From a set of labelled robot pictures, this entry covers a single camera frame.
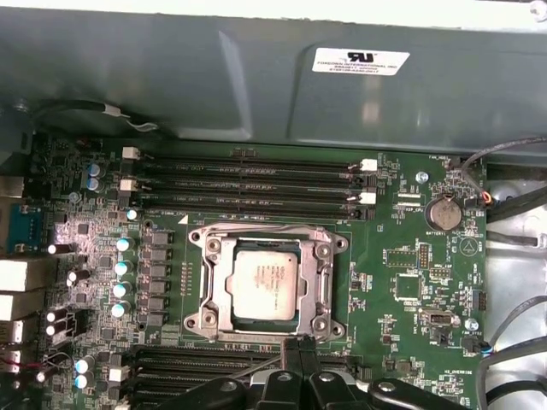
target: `black ram slot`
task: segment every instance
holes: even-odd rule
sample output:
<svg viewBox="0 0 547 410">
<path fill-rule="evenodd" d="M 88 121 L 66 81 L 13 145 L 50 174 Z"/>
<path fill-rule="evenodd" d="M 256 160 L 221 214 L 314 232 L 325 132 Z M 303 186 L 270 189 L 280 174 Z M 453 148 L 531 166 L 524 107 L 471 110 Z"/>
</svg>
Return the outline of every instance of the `black ram slot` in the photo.
<svg viewBox="0 0 547 410">
<path fill-rule="evenodd" d="M 147 160 L 146 167 L 198 166 L 198 167 L 261 167 L 284 168 L 303 172 L 332 172 L 332 173 L 359 173 L 360 167 L 356 164 L 340 162 L 311 162 L 291 160 L 264 160 L 258 158 L 218 158 L 218 157 L 180 157 L 180 156 L 155 156 L 153 160 Z"/>
<path fill-rule="evenodd" d="M 211 212 L 218 214 L 254 214 L 269 216 L 294 216 L 309 217 L 328 220 L 371 220 L 373 219 L 374 209 L 348 209 L 348 210 L 317 210 L 299 208 L 264 208 L 261 206 L 251 206 L 245 204 L 219 205 L 219 204 L 197 204 L 174 202 L 169 200 L 143 200 L 138 205 L 145 209 L 163 209 L 173 211 L 189 212 Z"/>
</svg>

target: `microchip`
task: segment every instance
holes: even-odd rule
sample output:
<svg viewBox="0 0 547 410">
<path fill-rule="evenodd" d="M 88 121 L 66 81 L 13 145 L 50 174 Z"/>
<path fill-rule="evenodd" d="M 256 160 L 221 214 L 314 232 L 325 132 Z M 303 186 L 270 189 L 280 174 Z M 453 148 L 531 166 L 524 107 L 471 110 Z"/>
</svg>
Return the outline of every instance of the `microchip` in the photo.
<svg viewBox="0 0 547 410">
<path fill-rule="evenodd" d="M 109 201 L 117 201 L 118 200 L 118 191 L 117 190 L 109 190 L 106 193 L 106 199 Z"/>
<path fill-rule="evenodd" d="M 99 258 L 99 267 L 111 267 L 112 266 L 112 260 L 110 259 L 110 256 L 101 256 Z"/>
<path fill-rule="evenodd" d="M 106 341 L 114 340 L 114 336 L 115 336 L 115 329 L 105 327 L 103 331 L 101 331 L 101 338 L 103 340 L 106 340 Z"/>
<path fill-rule="evenodd" d="M 146 318 L 148 326 L 163 326 L 165 323 L 165 315 L 163 313 L 151 313 Z"/>
<path fill-rule="evenodd" d="M 165 278 L 168 275 L 168 268 L 164 265 L 154 265 L 150 269 L 152 278 Z"/>
<path fill-rule="evenodd" d="M 165 293 L 167 291 L 167 283 L 153 280 L 150 282 L 150 293 Z"/>
<path fill-rule="evenodd" d="M 412 372 L 412 362 L 410 360 L 400 360 L 395 367 L 400 373 L 409 374 Z"/>
<path fill-rule="evenodd" d="M 171 234 L 169 232 L 152 232 L 143 237 L 143 242 L 153 245 L 167 245 L 171 243 Z"/>
<path fill-rule="evenodd" d="M 151 261 L 164 262 L 168 259 L 170 251 L 167 249 L 147 249 L 143 252 L 143 257 Z"/>
<path fill-rule="evenodd" d="M 87 224 L 79 224 L 78 225 L 78 234 L 79 235 L 87 235 L 89 232 L 89 225 Z"/>
<path fill-rule="evenodd" d="M 385 359 L 384 360 L 384 367 L 387 372 L 394 372 L 395 371 L 395 361 L 393 359 Z"/>
<path fill-rule="evenodd" d="M 97 393 L 104 393 L 108 388 L 109 384 L 104 380 L 97 380 L 95 382 L 95 390 L 97 391 Z"/>
<path fill-rule="evenodd" d="M 235 316 L 262 320 L 294 318 L 298 272 L 295 254 L 242 250 L 236 256 L 234 272 L 226 287 L 232 294 Z"/>
<path fill-rule="evenodd" d="M 97 361 L 99 363 L 108 363 L 110 360 L 110 352 L 99 352 L 97 353 Z"/>
<path fill-rule="evenodd" d="M 150 310 L 163 310 L 165 308 L 166 300 L 162 297 L 151 297 L 148 300 L 148 309 Z"/>
<path fill-rule="evenodd" d="M 58 225 L 64 225 L 67 223 L 68 217 L 64 213 L 54 213 L 53 214 L 53 223 Z"/>
</svg>

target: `white capacitor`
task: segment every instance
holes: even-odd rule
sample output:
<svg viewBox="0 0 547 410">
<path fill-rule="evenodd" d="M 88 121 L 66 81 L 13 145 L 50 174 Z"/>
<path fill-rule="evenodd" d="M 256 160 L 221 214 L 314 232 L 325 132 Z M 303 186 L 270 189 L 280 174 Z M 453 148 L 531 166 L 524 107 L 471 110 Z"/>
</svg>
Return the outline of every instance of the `white capacitor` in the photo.
<svg viewBox="0 0 547 410">
<path fill-rule="evenodd" d="M 137 220 L 138 219 L 138 212 L 135 209 L 129 209 L 127 211 L 127 220 Z"/>
<path fill-rule="evenodd" d="M 125 295 L 128 295 L 131 293 L 132 286 L 129 282 L 121 282 L 119 284 L 116 284 L 114 288 L 112 288 L 112 293 L 114 296 L 118 298 L 122 298 Z"/>
<path fill-rule="evenodd" d="M 114 272 L 118 276 L 123 276 L 133 269 L 133 264 L 130 261 L 120 261 L 114 265 Z"/>
<path fill-rule="evenodd" d="M 127 250 L 131 249 L 134 244 L 135 241 L 133 241 L 132 238 L 122 237 L 118 239 L 118 242 L 116 242 L 116 249 L 118 249 L 120 252 L 126 252 Z"/>
<path fill-rule="evenodd" d="M 84 356 L 84 358 L 78 360 L 74 365 L 74 369 L 78 374 L 85 374 L 87 371 L 95 367 L 95 358 L 93 356 Z"/>
<path fill-rule="evenodd" d="M 112 317 L 119 319 L 124 314 L 129 313 L 131 310 L 131 304 L 127 301 L 121 301 L 120 303 L 116 303 L 110 312 L 112 313 Z"/>
<path fill-rule="evenodd" d="M 94 380 L 95 376 L 93 376 L 93 373 L 91 372 L 79 374 L 74 380 L 74 386 L 76 386 L 76 389 L 85 389 L 86 387 L 92 386 Z"/>
</svg>

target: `black cable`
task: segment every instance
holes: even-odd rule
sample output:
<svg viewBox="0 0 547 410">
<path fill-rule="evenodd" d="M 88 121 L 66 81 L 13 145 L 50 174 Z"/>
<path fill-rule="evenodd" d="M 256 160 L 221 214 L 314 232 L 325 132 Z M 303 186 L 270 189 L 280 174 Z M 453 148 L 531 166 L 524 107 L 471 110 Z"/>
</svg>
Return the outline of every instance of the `black cable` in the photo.
<svg viewBox="0 0 547 410">
<path fill-rule="evenodd" d="M 505 332 L 505 330 L 509 327 L 509 325 L 513 323 L 513 320 L 521 316 L 526 310 L 529 310 L 533 308 L 534 306 L 537 306 L 546 302 L 547 302 L 547 296 L 541 295 L 541 296 L 531 297 L 530 299 L 521 303 L 519 306 L 515 307 L 511 311 L 511 313 L 507 315 L 507 318 L 505 318 L 502 324 L 500 324 L 500 326 L 497 327 L 496 331 L 490 338 L 490 345 L 494 348 L 496 346 L 496 343 L 499 337 Z"/>
<path fill-rule="evenodd" d="M 480 184 L 475 181 L 475 179 L 471 176 L 469 173 L 469 166 L 477 161 L 479 158 L 482 158 L 485 155 L 491 154 L 492 152 L 501 151 L 504 149 L 514 148 L 521 145 L 529 145 L 529 144 L 541 144 L 541 143 L 547 143 L 547 136 L 536 136 L 536 137 L 528 137 L 528 138 L 522 138 L 522 139 L 516 139 L 515 141 L 508 141 L 507 143 L 499 143 L 498 145 L 494 145 L 490 148 L 482 149 L 481 151 L 471 155 L 462 165 L 462 176 L 463 178 L 475 188 L 477 192 L 482 194 L 485 192 L 485 190 L 480 186 Z"/>
<path fill-rule="evenodd" d="M 480 361 L 475 378 L 475 393 L 479 400 L 479 409 L 488 409 L 488 400 L 486 398 L 486 373 L 490 366 L 494 366 L 504 361 L 519 359 L 520 357 L 538 354 L 547 351 L 547 337 L 536 337 L 522 343 L 493 353 Z"/>
<path fill-rule="evenodd" d="M 519 237 L 516 235 L 505 235 L 503 233 L 486 231 L 486 240 L 492 242 L 506 243 L 507 245 L 517 246 L 538 246 L 536 237 Z"/>
<path fill-rule="evenodd" d="M 490 406 L 494 401 L 519 391 L 538 391 L 547 397 L 546 387 L 545 382 L 539 380 L 518 380 L 515 382 L 508 382 L 500 384 L 486 393 L 486 400 L 488 401 L 488 406 Z"/>
<path fill-rule="evenodd" d="M 547 186 L 528 192 L 516 198 L 508 199 L 493 209 L 489 209 L 486 215 L 488 223 L 506 220 L 516 215 L 524 214 L 532 209 L 541 207 L 547 203 Z"/>
</svg>

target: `capacitor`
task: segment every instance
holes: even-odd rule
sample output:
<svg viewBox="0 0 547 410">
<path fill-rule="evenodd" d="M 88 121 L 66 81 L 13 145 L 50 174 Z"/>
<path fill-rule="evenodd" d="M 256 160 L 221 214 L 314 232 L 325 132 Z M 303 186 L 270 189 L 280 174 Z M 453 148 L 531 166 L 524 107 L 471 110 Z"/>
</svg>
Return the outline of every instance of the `capacitor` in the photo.
<svg viewBox="0 0 547 410">
<path fill-rule="evenodd" d="M 74 252 L 74 245 L 72 243 L 55 243 L 48 246 L 48 254 L 50 255 L 62 255 L 70 254 Z"/>
<path fill-rule="evenodd" d="M 44 383 L 46 380 L 49 380 L 51 376 L 57 374 L 58 372 L 59 367 L 57 366 L 42 367 L 36 375 L 36 381 L 38 383 Z"/>
<path fill-rule="evenodd" d="M 116 249 L 120 252 L 125 252 L 133 247 L 135 241 L 130 237 L 122 237 L 116 242 Z"/>
<path fill-rule="evenodd" d="M 54 323 L 59 320 L 65 319 L 68 314 L 68 309 L 62 307 L 57 310 L 52 310 L 51 312 L 48 312 L 48 314 L 45 315 L 45 319 L 48 321 L 48 323 Z"/>
<path fill-rule="evenodd" d="M 104 183 L 97 178 L 87 179 L 85 186 L 88 190 L 92 190 L 93 192 L 101 192 L 104 189 Z"/>
<path fill-rule="evenodd" d="M 92 370 L 93 367 L 95 367 L 95 358 L 89 355 L 84 356 L 74 365 L 74 369 L 78 374 L 85 374 L 87 371 Z"/>
<path fill-rule="evenodd" d="M 48 336 L 56 335 L 62 331 L 66 331 L 70 328 L 70 322 L 68 320 L 62 320 L 60 322 L 55 322 L 45 328 L 45 334 Z"/>
<path fill-rule="evenodd" d="M 139 215 L 135 209 L 129 209 L 126 213 L 127 220 L 137 220 Z"/>
<path fill-rule="evenodd" d="M 79 192 L 71 192 L 68 194 L 68 201 L 70 203 L 78 203 L 82 200 L 82 195 Z"/>
<path fill-rule="evenodd" d="M 114 265 L 114 272 L 118 276 L 125 275 L 133 269 L 133 264 L 130 261 L 120 261 Z"/>
<path fill-rule="evenodd" d="M 89 279 L 91 272 L 88 269 L 79 269 L 78 271 L 68 271 L 68 280 L 73 283 L 73 286 L 80 280 Z"/>
<path fill-rule="evenodd" d="M 106 170 L 101 168 L 99 164 L 93 163 L 87 168 L 87 174 L 93 178 L 102 178 L 106 175 Z"/>
<path fill-rule="evenodd" d="M 125 295 L 128 295 L 132 291 L 132 286 L 129 282 L 121 282 L 119 284 L 116 284 L 114 288 L 112 288 L 112 293 L 114 296 L 118 298 L 122 298 Z"/>
<path fill-rule="evenodd" d="M 112 313 L 113 318 L 121 318 L 124 314 L 129 313 L 131 311 L 131 304 L 128 301 L 121 301 L 120 303 L 116 303 L 112 310 L 110 311 Z"/>
<path fill-rule="evenodd" d="M 85 372 L 84 374 L 79 374 L 74 380 L 74 386 L 76 389 L 85 389 L 90 387 L 95 382 L 95 376 L 91 372 Z"/>
</svg>

